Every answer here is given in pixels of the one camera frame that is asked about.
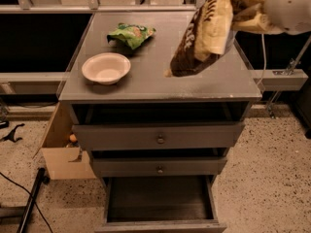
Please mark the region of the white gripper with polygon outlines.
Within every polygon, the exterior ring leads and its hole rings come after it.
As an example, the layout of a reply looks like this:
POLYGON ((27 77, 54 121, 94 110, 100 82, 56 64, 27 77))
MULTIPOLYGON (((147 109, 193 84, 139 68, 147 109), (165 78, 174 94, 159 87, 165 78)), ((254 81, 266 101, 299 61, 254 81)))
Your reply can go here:
POLYGON ((256 34, 270 34, 275 25, 290 35, 311 31, 311 0, 249 0, 251 6, 233 17, 231 28, 256 34))

